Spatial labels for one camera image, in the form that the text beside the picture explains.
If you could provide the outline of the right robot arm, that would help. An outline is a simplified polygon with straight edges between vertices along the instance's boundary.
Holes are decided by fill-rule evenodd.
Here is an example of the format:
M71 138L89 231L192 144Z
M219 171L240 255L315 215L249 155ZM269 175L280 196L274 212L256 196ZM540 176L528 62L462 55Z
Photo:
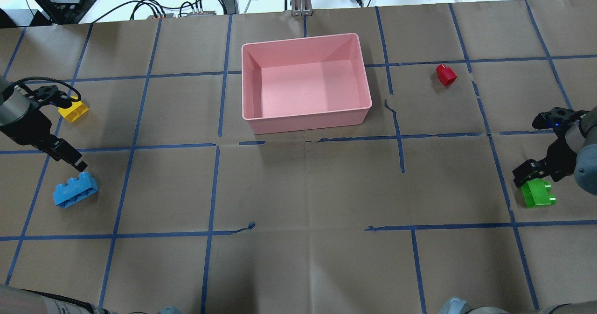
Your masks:
M525 203L537 202L538 189L542 186L544 195L550 189L544 177L550 176L558 182L567 176L574 176L576 184L591 195L596 195L596 109L590 111L554 107L539 113L532 122L537 130L552 129L556 140L548 146L546 156L541 160L528 159L512 171L513 182L523 192Z

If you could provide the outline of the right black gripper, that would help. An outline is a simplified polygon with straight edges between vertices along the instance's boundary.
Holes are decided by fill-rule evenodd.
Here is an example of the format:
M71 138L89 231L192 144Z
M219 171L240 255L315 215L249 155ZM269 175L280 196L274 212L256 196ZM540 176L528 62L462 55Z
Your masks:
M558 138L548 146L543 160L529 159L514 168L514 186L522 187L531 180L546 176L550 176L554 182L571 176L575 172L577 155L565 138Z

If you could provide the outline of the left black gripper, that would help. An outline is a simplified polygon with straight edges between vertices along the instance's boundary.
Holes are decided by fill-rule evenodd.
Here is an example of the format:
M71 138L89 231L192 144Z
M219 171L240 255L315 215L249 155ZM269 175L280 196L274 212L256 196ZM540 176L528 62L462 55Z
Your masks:
M83 155L66 140L50 133L53 123L40 107L35 99L21 94L15 87L7 87L1 93L1 132L16 144L33 146L55 161L62 160L84 172L88 164Z

